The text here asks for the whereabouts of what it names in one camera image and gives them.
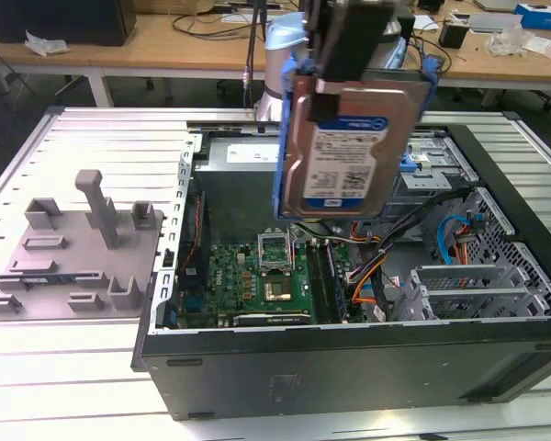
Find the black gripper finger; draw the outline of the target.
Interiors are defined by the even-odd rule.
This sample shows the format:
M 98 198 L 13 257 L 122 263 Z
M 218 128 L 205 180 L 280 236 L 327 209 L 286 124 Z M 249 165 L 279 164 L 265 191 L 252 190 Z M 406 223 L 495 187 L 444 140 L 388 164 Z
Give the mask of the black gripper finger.
M 314 78 L 309 96 L 308 120 L 318 123 L 334 121 L 341 117 L 342 91 L 347 85 L 345 81 Z

